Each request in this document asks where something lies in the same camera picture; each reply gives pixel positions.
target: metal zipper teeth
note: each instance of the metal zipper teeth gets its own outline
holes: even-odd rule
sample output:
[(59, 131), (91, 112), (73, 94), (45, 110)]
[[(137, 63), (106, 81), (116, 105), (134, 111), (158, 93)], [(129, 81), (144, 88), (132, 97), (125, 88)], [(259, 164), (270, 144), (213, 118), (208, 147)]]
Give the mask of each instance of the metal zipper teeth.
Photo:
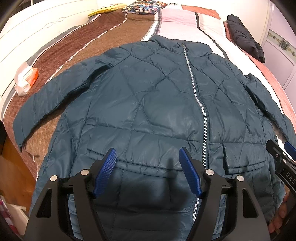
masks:
[[(188, 69), (189, 69), (189, 73), (190, 73), (190, 76), (191, 76), (194, 97), (195, 97), (195, 100), (197, 101), (197, 103), (199, 104), (199, 106), (200, 106), (200, 108), (202, 110), (202, 116), (203, 116), (203, 121), (204, 121), (204, 134), (203, 134), (203, 143), (202, 143), (202, 164), (206, 168), (207, 129), (208, 129), (208, 127), (207, 127), (207, 122), (208, 122), (207, 121), (207, 112), (205, 110), (204, 105), (202, 104), (202, 102), (199, 100), (199, 98), (197, 96), (197, 91), (196, 91), (196, 87), (195, 87), (194, 77), (193, 77), (192, 70), (191, 70), (191, 67), (190, 67), (190, 63), (189, 63), (189, 60), (188, 60), (188, 57), (187, 57), (187, 53), (186, 53), (186, 47), (185, 47), (185, 44), (182, 44), (182, 45), (183, 45), (183, 48), (184, 48), (184, 55), (185, 55), (185, 58), (186, 58), (186, 61), (187, 61), (187, 66), (188, 66)], [(193, 209), (193, 222), (196, 219), (197, 209), (198, 209), (199, 203), (200, 203), (200, 199), (197, 198), (196, 199), (196, 203), (194, 205), (194, 209)]]

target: plastic bag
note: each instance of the plastic bag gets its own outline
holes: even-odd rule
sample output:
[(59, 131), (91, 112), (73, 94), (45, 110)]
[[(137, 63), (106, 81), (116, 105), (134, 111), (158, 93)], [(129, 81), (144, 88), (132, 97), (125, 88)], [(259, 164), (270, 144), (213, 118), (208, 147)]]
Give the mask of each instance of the plastic bag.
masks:
[(32, 68), (24, 62), (15, 73), (15, 90), (19, 96), (28, 94), (39, 76), (38, 69)]

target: blue gripper pad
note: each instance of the blue gripper pad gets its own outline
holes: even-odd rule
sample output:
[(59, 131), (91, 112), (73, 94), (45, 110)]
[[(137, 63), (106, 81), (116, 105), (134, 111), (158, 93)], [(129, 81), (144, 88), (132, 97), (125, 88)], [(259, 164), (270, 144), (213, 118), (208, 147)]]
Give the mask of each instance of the blue gripper pad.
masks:
[(289, 153), (292, 159), (296, 161), (296, 149), (290, 144), (290, 142), (285, 142), (284, 149)]
[(96, 176), (96, 183), (93, 190), (93, 195), (98, 197), (99, 195), (104, 193), (105, 187), (108, 184), (109, 177), (114, 169), (116, 163), (116, 151), (114, 149), (111, 150), (109, 155), (105, 157), (105, 162)]
[(191, 192), (195, 194), (198, 198), (200, 198), (202, 195), (202, 190), (200, 188), (200, 177), (196, 173), (190, 161), (190, 157), (186, 154), (183, 148), (181, 148), (179, 151), (179, 162), (181, 164)]

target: wooden floor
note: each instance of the wooden floor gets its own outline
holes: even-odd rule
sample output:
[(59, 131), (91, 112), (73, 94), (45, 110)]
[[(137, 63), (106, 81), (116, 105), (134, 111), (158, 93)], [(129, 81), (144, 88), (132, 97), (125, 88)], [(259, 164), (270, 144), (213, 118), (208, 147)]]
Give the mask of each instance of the wooden floor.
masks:
[(8, 203), (25, 206), (29, 211), (35, 179), (12, 142), (6, 137), (0, 156), (0, 192)]

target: pillow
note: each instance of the pillow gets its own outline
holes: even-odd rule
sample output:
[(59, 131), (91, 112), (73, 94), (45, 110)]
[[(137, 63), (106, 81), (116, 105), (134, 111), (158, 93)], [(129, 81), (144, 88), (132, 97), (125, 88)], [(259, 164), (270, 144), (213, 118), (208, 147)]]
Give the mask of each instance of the pillow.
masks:
[(159, 9), (166, 7), (167, 4), (160, 1), (138, 0), (128, 5), (122, 12), (135, 12), (144, 15), (154, 15)]

